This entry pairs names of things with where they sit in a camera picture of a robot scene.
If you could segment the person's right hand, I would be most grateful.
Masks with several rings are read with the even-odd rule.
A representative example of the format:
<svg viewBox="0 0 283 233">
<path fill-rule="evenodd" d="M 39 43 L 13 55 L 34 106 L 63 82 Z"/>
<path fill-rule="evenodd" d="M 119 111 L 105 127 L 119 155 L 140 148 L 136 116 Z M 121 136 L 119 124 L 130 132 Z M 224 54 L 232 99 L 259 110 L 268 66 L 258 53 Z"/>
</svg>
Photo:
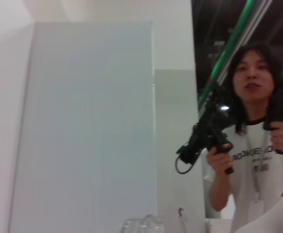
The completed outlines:
<svg viewBox="0 0 283 233">
<path fill-rule="evenodd" d="M 212 147 L 207 154 L 207 163 L 212 167 L 218 176 L 226 176 L 226 170 L 233 167 L 229 153 L 218 152 L 216 147 Z"/>
</svg>

